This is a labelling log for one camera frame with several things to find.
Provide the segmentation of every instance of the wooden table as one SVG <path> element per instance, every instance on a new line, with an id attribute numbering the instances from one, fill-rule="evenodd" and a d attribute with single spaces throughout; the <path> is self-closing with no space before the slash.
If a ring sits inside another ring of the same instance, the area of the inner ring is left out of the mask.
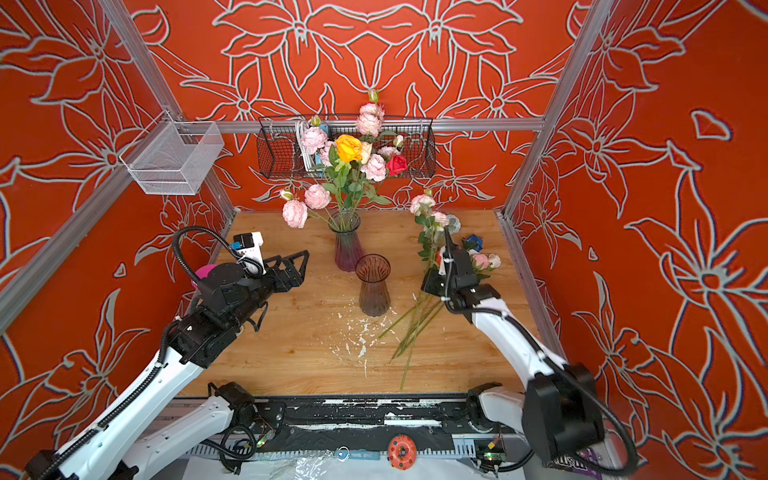
<path id="1" fill-rule="evenodd" d="M 495 212 L 455 214 L 462 221 L 455 239 L 475 233 L 485 241 L 484 253 L 502 258 L 502 266 L 484 281 L 538 335 Z M 306 280 L 299 288 L 273 295 L 261 331 L 254 333 L 247 326 L 181 395 L 206 396 L 208 382 L 231 381 L 257 396 L 399 392 L 407 355 L 389 359 L 408 320 L 381 340 L 376 337 L 413 305 L 419 291 L 424 263 L 416 254 L 420 250 L 416 239 L 421 227 L 407 211 L 363 211 L 361 218 L 363 248 L 383 255 L 392 265 L 387 279 L 392 308 L 379 317 L 369 317 L 357 306 L 360 280 L 354 272 L 336 268 L 334 236 L 324 222 L 308 219 L 298 230 L 289 228 L 280 212 L 238 214 L 230 241 L 237 233 L 260 231 L 265 257 L 309 250 Z M 222 252 L 219 262 L 228 261 L 230 255 Z M 491 341 L 464 316 L 443 309 L 416 342 L 403 391 L 465 392 L 492 381 L 522 390 L 515 371 Z"/>

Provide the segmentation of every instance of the white mesh basket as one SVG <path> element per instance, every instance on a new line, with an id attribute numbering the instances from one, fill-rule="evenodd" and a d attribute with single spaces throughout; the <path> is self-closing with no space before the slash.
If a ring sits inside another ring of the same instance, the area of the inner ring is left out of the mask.
<path id="1" fill-rule="evenodd" d="M 131 176 L 146 194 L 195 195 L 224 147 L 216 122 L 197 143 L 182 138 L 173 122 L 157 126 L 160 132 L 129 164 Z"/>

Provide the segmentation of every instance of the vase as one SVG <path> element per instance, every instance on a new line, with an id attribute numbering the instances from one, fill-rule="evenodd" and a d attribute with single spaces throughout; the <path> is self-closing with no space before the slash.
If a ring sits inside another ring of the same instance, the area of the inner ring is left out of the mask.
<path id="1" fill-rule="evenodd" d="M 345 272 L 355 271 L 362 257 L 362 245 L 357 237 L 360 228 L 358 214 L 331 215 L 330 229 L 336 234 L 336 266 Z"/>
<path id="2" fill-rule="evenodd" d="M 380 316 L 389 310 L 386 279 L 390 271 L 389 261 L 381 255 L 365 255 L 357 263 L 355 273 L 362 281 L 358 303 L 366 315 Z"/>

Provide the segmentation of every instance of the orange rose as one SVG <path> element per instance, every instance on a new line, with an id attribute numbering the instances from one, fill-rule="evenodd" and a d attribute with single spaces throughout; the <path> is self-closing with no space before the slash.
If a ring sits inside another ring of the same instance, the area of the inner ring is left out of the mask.
<path id="1" fill-rule="evenodd" d="M 336 139 L 336 149 L 339 152 L 339 159 L 348 164 L 353 160 L 360 161 L 362 155 L 362 143 L 351 135 L 340 135 Z"/>

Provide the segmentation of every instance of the red rose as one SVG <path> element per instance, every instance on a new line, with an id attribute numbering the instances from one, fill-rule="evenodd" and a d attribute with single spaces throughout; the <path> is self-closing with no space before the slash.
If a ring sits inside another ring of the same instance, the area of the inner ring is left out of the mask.
<path id="1" fill-rule="evenodd" d="M 392 159 L 387 162 L 386 167 L 389 168 L 389 176 L 394 177 L 408 168 L 408 162 L 402 155 L 392 155 Z"/>

